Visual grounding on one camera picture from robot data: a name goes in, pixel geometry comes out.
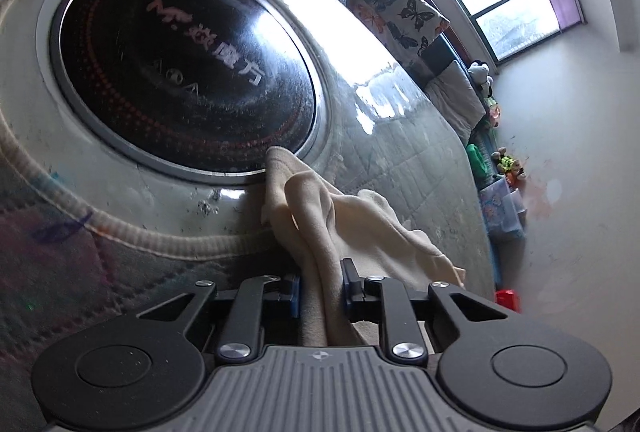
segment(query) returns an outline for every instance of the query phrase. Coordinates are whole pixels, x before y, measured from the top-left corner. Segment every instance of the induction cooktop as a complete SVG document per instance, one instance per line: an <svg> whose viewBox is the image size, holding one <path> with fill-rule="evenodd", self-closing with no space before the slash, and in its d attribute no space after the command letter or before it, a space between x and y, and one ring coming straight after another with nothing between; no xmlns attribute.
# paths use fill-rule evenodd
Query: induction cooktop
<svg viewBox="0 0 640 432"><path fill-rule="evenodd" d="M164 174L242 182L312 142L312 62L264 0L64 0L50 55L82 121Z"/></svg>

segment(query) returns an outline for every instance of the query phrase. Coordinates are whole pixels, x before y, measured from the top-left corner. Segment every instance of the purple stain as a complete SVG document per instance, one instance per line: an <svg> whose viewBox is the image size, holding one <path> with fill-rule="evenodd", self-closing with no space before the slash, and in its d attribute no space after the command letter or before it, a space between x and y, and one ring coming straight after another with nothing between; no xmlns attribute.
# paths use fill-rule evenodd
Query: purple stain
<svg viewBox="0 0 640 432"><path fill-rule="evenodd" d="M39 244L59 244L65 242L78 231L84 228L93 216L93 212L89 211L82 219L78 221L66 221L53 224L42 229L34 231L31 236Z"/></svg>

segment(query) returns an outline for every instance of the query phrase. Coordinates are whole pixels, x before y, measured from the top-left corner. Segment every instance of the metal screw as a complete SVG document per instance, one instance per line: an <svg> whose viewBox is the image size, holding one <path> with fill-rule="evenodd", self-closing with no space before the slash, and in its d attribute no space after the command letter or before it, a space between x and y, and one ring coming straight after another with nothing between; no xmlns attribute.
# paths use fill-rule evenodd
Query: metal screw
<svg viewBox="0 0 640 432"><path fill-rule="evenodd" d="M402 342L402 344L396 344L391 350L396 356L399 356L400 358L407 358L408 360L418 358L419 356L424 354L423 346L412 344L410 342Z"/></svg>
<svg viewBox="0 0 640 432"><path fill-rule="evenodd" d="M224 344L222 347L218 349L220 356L224 356L225 358L229 358L230 360L238 360L239 358L246 358L249 354L251 354L251 349L249 346L244 344Z"/></svg>

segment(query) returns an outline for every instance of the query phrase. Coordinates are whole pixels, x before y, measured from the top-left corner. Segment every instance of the stuffed toy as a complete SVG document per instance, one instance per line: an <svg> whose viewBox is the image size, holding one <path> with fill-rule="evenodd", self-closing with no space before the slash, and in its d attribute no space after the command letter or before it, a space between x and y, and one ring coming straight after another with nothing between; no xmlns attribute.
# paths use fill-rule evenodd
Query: stuffed toy
<svg viewBox="0 0 640 432"><path fill-rule="evenodd" d="M469 75L480 91L480 95L489 110L489 122L491 126L497 127L500 124L500 105L494 98L494 78L489 76L489 66L476 60L469 67Z"/></svg>
<svg viewBox="0 0 640 432"><path fill-rule="evenodd" d="M497 163L496 168L501 174L505 176L511 175L515 179L525 179L527 177L520 161L508 155L505 147L498 148L498 151L491 154L491 157Z"/></svg>

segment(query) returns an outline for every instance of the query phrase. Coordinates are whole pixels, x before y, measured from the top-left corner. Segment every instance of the towel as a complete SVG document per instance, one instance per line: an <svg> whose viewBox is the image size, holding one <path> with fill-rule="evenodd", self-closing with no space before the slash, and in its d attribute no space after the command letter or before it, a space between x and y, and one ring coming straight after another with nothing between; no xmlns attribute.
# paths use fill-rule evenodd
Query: towel
<svg viewBox="0 0 640 432"><path fill-rule="evenodd" d="M377 326L352 325L342 302L340 261L353 259L361 276L384 275L426 291L436 280L462 286L455 268L420 229L405 228L372 190L345 195L287 149L266 156L263 222L302 271L302 342L306 346L375 344Z"/></svg>

